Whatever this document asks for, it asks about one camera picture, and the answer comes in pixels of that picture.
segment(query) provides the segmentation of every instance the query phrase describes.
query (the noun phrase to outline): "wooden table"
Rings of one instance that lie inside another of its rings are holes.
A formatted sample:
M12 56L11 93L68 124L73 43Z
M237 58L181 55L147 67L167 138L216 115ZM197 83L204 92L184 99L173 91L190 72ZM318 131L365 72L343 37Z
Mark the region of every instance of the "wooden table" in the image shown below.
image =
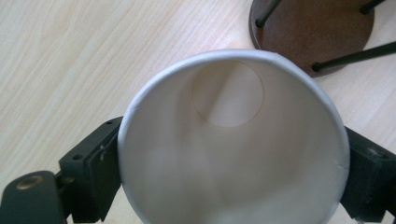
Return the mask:
M0 189L58 160L171 63L253 49L251 0L0 2ZM366 48L396 40L396 1L376 9ZM396 55L316 82L349 128L396 152ZM384 223L390 223L387 217ZM141 223L120 190L105 223ZM330 223L356 223L340 206Z

